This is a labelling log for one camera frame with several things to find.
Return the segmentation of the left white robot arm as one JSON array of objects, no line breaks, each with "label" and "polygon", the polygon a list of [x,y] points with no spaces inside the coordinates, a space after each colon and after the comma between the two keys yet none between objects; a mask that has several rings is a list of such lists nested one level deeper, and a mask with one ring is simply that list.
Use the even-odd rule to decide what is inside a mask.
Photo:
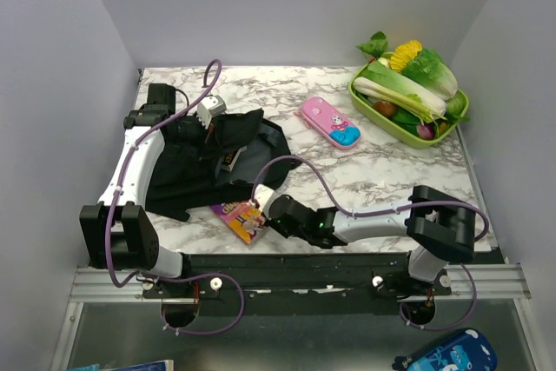
[{"label": "left white robot arm", "polygon": [[156,87],[148,101],[124,119],[124,145],[109,185],[96,204],[83,206],[79,214],[90,264],[107,270],[116,288],[141,275],[162,280],[174,297],[185,296],[192,289],[189,257],[163,247],[145,206],[167,138],[176,131],[178,120],[213,87],[205,82],[201,95],[179,112],[169,103],[174,96],[161,95],[169,88]]}]

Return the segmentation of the black student backpack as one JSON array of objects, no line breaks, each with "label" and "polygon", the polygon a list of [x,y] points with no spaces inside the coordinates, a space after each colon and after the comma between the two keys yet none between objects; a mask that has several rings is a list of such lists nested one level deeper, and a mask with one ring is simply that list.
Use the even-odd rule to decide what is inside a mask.
[{"label": "black student backpack", "polygon": [[[261,168],[291,154],[282,127],[263,115],[262,109],[220,115],[200,145],[166,139],[149,182],[145,209],[186,222],[190,209],[247,201]],[[228,152],[244,146],[247,149],[231,172],[217,168]]]}]

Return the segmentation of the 169-storey treehouse book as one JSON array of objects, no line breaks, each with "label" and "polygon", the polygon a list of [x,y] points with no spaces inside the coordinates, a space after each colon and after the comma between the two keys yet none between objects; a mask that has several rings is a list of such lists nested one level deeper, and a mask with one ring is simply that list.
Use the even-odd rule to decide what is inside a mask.
[{"label": "169-storey treehouse book", "polygon": [[217,168],[220,171],[227,171],[227,172],[231,172],[237,161],[239,160],[241,154],[247,149],[246,146],[241,147],[237,150],[234,151],[230,151],[228,152],[224,157],[222,157],[218,164],[217,164]]}]

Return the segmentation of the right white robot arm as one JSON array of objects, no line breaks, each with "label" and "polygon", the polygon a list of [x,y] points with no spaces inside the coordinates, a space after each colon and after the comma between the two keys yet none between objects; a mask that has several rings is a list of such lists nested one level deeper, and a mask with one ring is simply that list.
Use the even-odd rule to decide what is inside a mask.
[{"label": "right white robot arm", "polygon": [[412,295],[428,288],[447,264],[474,258],[476,208],[428,186],[415,186],[407,200],[370,212],[337,206],[314,210],[265,185],[255,188],[255,203],[279,234],[319,248],[391,236],[411,238],[418,247],[399,276],[401,287]]}]

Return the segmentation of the pink pencil case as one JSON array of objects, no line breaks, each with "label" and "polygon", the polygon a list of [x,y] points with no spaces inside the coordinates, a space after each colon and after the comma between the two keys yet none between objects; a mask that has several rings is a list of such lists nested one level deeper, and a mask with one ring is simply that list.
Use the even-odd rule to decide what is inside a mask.
[{"label": "pink pencil case", "polygon": [[352,149],[361,139],[360,130],[335,106],[320,96],[310,97],[295,114],[337,149]]}]

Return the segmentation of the Roald Dahl book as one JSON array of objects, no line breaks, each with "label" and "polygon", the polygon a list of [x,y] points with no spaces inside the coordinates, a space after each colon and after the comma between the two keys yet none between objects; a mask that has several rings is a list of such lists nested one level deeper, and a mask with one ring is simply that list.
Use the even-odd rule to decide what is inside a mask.
[{"label": "Roald Dahl book", "polygon": [[265,217],[249,202],[221,203],[210,208],[247,245],[254,243],[266,231]]}]

